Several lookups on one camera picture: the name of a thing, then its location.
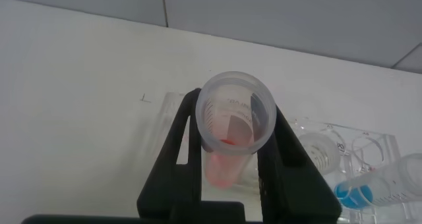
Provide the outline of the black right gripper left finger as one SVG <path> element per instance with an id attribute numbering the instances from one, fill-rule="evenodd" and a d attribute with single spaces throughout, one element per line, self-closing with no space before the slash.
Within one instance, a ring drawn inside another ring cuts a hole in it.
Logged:
<path id="1" fill-rule="evenodd" d="M 201 135 L 195 116 L 199 93 L 199 88 L 187 93 L 177 110 L 166 140 L 136 201 L 141 219 L 168 219 L 175 204 L 201 200 Z M 189 128 L 188 162 L 178 164 L 186 127 Z"/>

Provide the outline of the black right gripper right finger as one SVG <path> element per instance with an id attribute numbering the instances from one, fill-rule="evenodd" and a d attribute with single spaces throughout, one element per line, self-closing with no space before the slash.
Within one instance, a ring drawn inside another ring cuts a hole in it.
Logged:
<path id="1" fill-rule="evenodd" d="M 257 152 L 264 223 L 337 223 L 342 207 L 282 112 Z"/>

